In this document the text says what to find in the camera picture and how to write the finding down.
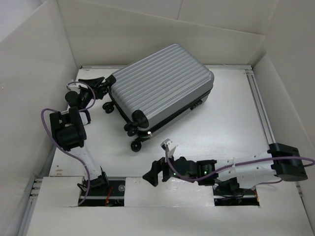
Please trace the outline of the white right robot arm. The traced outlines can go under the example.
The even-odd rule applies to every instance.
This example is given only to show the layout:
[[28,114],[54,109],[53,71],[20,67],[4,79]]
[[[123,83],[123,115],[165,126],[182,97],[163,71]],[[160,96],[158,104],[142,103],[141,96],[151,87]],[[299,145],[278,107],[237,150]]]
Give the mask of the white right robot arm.
[[227,185],[230,192],[240,193],[260,184],[277,182],[297,182],[308,179],[303,161],[314,165],[315,161],[300,156],[296,147],[272,143],[268,150],[260,154],[226,160],[187,160],[181,156],[175,159],[175,148],[171,142],[161,144],[165,156],[152,163],[151,169],[142,178],[156,187],[158,175],[162,182],[178,178],[187,182],[197,182],[200,186],[222,187]]

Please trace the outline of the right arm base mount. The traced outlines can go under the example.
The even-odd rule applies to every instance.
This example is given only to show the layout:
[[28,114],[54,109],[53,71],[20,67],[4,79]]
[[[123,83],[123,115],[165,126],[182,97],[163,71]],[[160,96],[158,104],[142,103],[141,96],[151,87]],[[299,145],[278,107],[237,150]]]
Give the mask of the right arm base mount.
[[256,188],[240,188],[236,178],[215,183],[213,194],[217,207],[260,206]]

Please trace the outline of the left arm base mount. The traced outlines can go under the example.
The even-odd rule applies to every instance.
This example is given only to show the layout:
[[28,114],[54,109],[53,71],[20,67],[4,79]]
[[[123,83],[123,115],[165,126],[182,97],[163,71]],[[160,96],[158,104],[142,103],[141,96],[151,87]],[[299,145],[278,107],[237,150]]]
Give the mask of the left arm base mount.
[[80,207],[123,207],[125,205],[125,177],[110,177],[109,187],[92,189]]

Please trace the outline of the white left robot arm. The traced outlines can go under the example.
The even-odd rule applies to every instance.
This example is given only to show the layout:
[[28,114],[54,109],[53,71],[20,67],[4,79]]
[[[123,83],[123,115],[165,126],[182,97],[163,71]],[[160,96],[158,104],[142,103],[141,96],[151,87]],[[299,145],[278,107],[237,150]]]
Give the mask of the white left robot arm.
[[104,77],[79,79],[67,86],[70,85],[77,85],[79,91],[70,89],[66,93],[68,110],[52,112],[49,115],[52,138],[63,151],[75,156],[86,169],[86,179],[78,184],[81,190],[104,195],[109,191],[110,183],[105,171],[96,164],[86,145],[85,126],[91,123],[89,109],[97,99],[104,97],[108,85],[104,82]]

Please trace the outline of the grey hard-shell suitcase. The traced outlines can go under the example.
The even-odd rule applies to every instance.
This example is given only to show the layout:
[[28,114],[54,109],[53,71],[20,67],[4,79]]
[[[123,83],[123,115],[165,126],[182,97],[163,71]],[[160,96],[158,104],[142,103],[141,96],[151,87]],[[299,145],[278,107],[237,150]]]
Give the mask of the grey hard-shell suitcase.
[[139,152],[143,142],[203,104],[214,80],[196,57],[171,44],[112,73],[105,82],[111,101],[102,108],[108,114],[118,109],[124,131],[136,136],[130,148]]

